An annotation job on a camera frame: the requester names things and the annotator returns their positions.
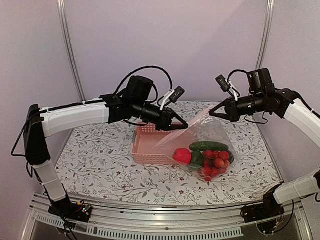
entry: white wall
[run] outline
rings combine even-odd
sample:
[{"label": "white wall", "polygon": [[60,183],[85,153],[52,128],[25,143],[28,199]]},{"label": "white wall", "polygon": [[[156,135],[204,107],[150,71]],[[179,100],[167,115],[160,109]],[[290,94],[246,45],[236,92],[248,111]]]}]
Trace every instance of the white wall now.
[{"label": "white wall", "polygon": [[[113,93],[119,81],[144,65],[165,68],[181,100],[223,100],[215,78],[255,68],[266,0],[69,0],[72,45],[88,99]],[[163,73],[145,70],[164,95]],[[247,93],[246,76],[240,89]]]},{"label": "white wall", "polygon": [[[272,28],[263,66],[269,68],[277,88],[300,93],[320,112],[320,1],[275,1]],[[287,181],[320,166],[320,149],[296,127],[269,117],[261,126]],[[320,239],[320,204],[304,202],[314,239]]]},{"label": "white wall", "polygon": [[[63,42],[56,0],[0,1],[0,239],[17,240],[39,185],[26,160],[10,156],[30,105],[79,101]],[[53,159],[66,133],[48,140]],[[23,153],[23,145],[17,148]]]}]

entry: pink basket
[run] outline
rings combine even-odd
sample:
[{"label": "pink basket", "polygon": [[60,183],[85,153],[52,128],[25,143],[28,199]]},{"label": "pink basket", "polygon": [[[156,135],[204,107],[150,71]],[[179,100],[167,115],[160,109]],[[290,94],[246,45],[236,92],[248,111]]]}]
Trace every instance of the pink basket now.
[{"label": "pink basket", "polygon": [[131,153],[137,164],[176,165],[177,163],[162,154],[154,154],[153,147],[172,131],[157,131],[154,124],[137,126],[133,137]]}]

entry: clear plastic bag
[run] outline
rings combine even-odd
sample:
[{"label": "clear plastic bag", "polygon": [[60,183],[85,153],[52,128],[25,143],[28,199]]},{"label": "clear plastic bag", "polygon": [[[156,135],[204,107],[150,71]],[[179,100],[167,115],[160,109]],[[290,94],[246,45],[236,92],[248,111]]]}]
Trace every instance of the clear plastic bag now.
[{"label": "clear plastic bag", "polygon": [[209,115],[210,109],[212,106],[190,121],[187,129],[170,133],[153,148],[206,182],[226,174],[237,160],[226,131],[219,120]]}]

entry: tabletop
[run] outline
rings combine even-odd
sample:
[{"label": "tabletop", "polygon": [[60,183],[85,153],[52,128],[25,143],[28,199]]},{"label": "tabletop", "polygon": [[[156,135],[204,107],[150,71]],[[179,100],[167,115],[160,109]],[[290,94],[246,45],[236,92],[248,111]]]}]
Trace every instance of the tabletop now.
[{"label": "tabletop", "polygon": [[[215,104],[180,101],[170,108],[190,121]],[[135,163],[130,153],[135,126],[124,122],[75,128],[56,171],[70,193],[124,202],[192,206],[261,200],[281,180],[257,125],[243,117],[219,120],[238,161],[212,182],[199,181],[176,165]]]}]

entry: green vegetable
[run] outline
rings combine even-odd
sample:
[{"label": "green vegetable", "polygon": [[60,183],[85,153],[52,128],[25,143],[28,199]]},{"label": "green vegetable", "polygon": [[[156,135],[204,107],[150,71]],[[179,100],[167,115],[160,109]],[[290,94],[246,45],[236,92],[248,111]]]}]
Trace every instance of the green vegetable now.
[{"label": "green vegetable", "polygon": [[232,164],[235,161],[235,156],[229,150],[227,152],[229,153],[229,162]]},{"label": "green vegetable", "polygon": [[192,167],[202,167],[204,165],[204,156],[199,151],[193,151],[191,153],[192,158],[190,162],[190,166]]},{"label": "green vegetable", "polygon": [[197,141],[189,146],[191,151],[228,151],[229,147],[216,141]]}]

